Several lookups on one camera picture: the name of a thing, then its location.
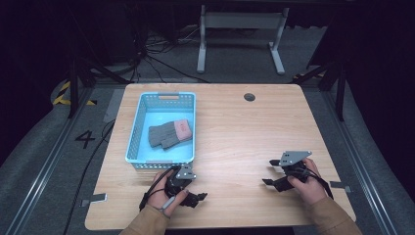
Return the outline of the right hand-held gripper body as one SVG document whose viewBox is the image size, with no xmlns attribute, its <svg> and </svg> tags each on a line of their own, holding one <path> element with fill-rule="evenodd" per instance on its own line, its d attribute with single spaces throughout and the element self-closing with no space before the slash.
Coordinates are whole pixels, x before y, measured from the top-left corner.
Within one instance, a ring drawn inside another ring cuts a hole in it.
<svg viewBox="0 0 415 235">
<path fill-rule="evenodd" d="M 297 178 L 301 182 L 306 181 L 309 172 L 302 160 L 310 155 L 310 151 L 286 151 L 283 153 L 279 166 L 284 170 L 286 176 L 281 183 L 281 189 L 293 188 L 293 185 L 288 181 L 289 175 Z"/>
</svg>

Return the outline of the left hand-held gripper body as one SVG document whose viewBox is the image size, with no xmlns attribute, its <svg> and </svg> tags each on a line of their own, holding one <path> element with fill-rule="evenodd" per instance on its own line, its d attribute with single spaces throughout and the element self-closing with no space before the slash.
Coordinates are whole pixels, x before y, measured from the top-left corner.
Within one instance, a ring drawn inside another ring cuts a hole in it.
<svg viewBox="0 0 415 235">
<path fill-rule="evenodd" d="M 164 186 L 164 193 L 168 198 L 176 196 L 196 178 L 196 175 L 188 164 L 174 165 L 170 170 L 172 174 L 167 178 Z"/>
</svg>

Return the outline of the grey knit glove pink cuff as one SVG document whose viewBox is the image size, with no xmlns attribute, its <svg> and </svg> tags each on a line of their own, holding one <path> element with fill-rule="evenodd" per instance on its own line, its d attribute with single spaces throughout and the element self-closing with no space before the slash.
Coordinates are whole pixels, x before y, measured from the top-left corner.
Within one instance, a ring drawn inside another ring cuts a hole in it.
<svg viewBox="0 0 415 235">
<path fill-rule="evenodd" d="M 180 143 L 192 138 L 193 132 L 187 119 L 169 121 L 162 125 L 149 127 L 149 143 L 152 147 L 161 146 L 161 141 L 176 136 Z"/>
<path fill-rule="evenodd" d="M 167 149 L 169 149 L 169 148 L 171 148 L 171 147 L 173 147 L 173 146 L 175 146 L 179 143 L 180 143 L 180 140 L 176 136 L 173 136 L 173 137 L 168 137 L 168 138 L 162 140 L 161 141 L 161 146 L 164 150 L 167 150 Z"/>
</svg>

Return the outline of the light blue plastic basket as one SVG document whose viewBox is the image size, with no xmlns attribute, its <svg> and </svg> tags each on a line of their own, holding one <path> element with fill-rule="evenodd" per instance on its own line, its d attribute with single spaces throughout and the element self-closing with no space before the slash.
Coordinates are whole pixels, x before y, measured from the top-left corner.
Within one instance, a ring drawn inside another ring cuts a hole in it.
<svg viewBox="0 0 415 235">
<path fill-rule="evenodd" d="M 152 146 L 150 129 L 187 120 L 192 136 L 164 149 Z M 163 168 L 188 164 L 195 158 L 196 94 L 193 92 L 144 92 L 139 98 L 125 160 L 135 168 Z"/>
</svg>

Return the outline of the person's left hand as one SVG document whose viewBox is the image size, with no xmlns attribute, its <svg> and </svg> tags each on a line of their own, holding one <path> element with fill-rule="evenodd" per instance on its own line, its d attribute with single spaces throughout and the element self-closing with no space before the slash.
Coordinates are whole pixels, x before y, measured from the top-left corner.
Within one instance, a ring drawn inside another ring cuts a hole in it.
<svg viewBox="0 0 415 235">
<path fill-rule="evenodd" d="M 156 186 L 151 191 L 151 196 L 148 199 L 148 205 L 156 208 L 165 216 L 171 217 L 175 209 L 183 202 L 189 194 L 187 189 L 180 191 L 173 199 L 167 197 L 164 193 L 164 186 L 167 178 L 171 175 L 168 173 L 158 172 L 154 178 Z"/>
</svg>

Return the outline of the person's right hand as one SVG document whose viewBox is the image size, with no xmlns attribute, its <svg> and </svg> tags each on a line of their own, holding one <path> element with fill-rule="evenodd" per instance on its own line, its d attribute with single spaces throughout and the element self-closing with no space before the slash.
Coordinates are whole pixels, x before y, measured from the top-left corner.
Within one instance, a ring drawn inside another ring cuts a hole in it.
<svg viewBox="0 0 415 235">
<path fill-rule="evenodd" d="M 314 177 L 308 177 L 305 183 L 293 176 L 288 177 L 288 181 L 297 189 L 300 197 L 308 206 L 325 199 L 327 197 L 324 187 Z"/>
</svg>

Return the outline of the grey tape piece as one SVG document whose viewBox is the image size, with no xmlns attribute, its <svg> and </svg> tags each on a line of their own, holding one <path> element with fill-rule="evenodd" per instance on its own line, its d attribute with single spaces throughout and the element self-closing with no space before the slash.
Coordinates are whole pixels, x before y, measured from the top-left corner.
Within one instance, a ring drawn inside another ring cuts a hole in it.
<svg viewBox="0 0 415 235">
<path fill-rule="evenodd" d="M 83 199 L 80 202 L 80 206 L 84 208 L 84 207 L 89 206 L 90 204 L 101 203 L 101 202 L 106 202 L 106 201 L 107 201 L 107 194 L 101 193 L 101 194 L 92 195 L 89 199 Z"/>
<path fill-rule="evenodd" d="M 351 193 L 352 189 L 350 186 L 343 184 L 341 181 L 330 181 L 332 188 L 344 189 L 346 193 Z"/>
</svg>

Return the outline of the black metal stand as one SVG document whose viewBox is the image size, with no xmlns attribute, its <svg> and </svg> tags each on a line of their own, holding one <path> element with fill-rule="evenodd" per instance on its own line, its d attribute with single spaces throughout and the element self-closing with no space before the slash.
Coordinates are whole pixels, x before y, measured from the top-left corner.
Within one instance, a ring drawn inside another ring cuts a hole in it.
<svg viewBox="0 0 415 235">
<path fill-rule="evenodd" d="M 119 84 L 130 84 L 130 81 L 122 78 L 118 74 L 115 74 L 114 72 L 106 69 L 104 66 L 101 66 L 96 62 L 81 57 L 74 58 L 69 66 L 69 118 L 74 117 L 80 106 L 78 95 L 78 81 L 81 81 L 82 85 L 87 88 L 92 88 L 96 83 L 95 75 L 91 70 L 98 71 L 105 77 L 108 77 Z"/>
<path fill-rule="evenodd" d="M 341 62 L 332 62 L 324 66 L 320 66 L 306 74 L 297 74 L 297 78 L 293 80 L 295 84 L 312 79 L 314 76 L 323 73 L 323 77 L 318 83 L 320 91 L 329 91 L 334 84 L 337 84 L 335 112 L 340 121 L 344 120 L 344 97 L 346 91 L 346 71 Z"/>
</svg>

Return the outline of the yellow black floor tape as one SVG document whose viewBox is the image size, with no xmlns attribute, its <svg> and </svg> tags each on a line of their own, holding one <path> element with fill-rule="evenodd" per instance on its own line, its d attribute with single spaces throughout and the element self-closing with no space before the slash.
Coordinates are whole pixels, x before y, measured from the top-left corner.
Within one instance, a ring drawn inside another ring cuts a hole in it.
<svg viewBox="0 0 415 235">
<path fill-rule="evenodd" d="M 71 104 L 70 99 L 64 98 L 69 87 L 70 87 L 70 81 L 66 81 L 64 85 L 61 87 L 59 93 L 57 94 L 57 97 L 52 102 L 53 105 L 70 105 Z M 86 105 L 88 106 L 95 106 L 97 104 L 98 104 L 97 100 L 88 100 L 86 103 Z"/>
</svg>

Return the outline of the aluminium floor rail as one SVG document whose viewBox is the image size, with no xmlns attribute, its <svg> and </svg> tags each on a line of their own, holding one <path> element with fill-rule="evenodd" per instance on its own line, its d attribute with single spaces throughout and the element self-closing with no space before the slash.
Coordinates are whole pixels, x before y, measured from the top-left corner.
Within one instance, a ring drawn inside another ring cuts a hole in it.
<svg viewBox="0 0 415 235">
<path fill-rule="evenodd" d="M 92 92 L 92 88 L 81 89 L 80 105 L 72 117 L 70 106 L 54 107 L 0 167 L 0 235 L 22 233 Z"/>
<path fill-rule="evenodd" d="M 335 122 L 337 129 L 340 131 L 341 136 L 346 144 L 347 156 L 356 173 L 356 177 L 362 187 L 363 193 L 366 200 L 371 208 L 372 213 L 375 215 L 377 223 L 380 226 L 383 235 L 397 235 L 397 230 L 392 222 L 392 219 L 387 212 L 385 205 L 380 197 L 379 191 L 377 190 L 369 172 L 361 160 L 359 152 L 354 145 L 351 135 L 346 128 L 346 124 L 340 121 L 336 111 L 335 102 L 329 92 L 322 92 L 322 98 L 325 104 L 328 106 L 330 115 Z"/>
</svg>

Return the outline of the white metal desk frame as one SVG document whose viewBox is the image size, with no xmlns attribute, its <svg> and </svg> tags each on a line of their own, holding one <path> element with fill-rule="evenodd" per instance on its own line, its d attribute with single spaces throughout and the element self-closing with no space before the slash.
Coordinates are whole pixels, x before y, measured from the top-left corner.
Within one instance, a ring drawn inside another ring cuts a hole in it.
<svg viewBox="0 0 415 235">
<path fill-rule="evenodd" d="M 207 28 L 249 28 L 249 29 L 275 29 L 275 39 L 268 43 L 268 48 L 278 74 L 285 73 L 281 57 L 279 55 L 279 44 L 289 15 L 289 8 L 283 8 L 278 13 L 246 13 L 246 12 L 212 12 L 207 6 L 201 7 L 200 15 L 200 47 L 197 62 L 197 72 L 204 73 L 207 56 Z"/>
</svg>

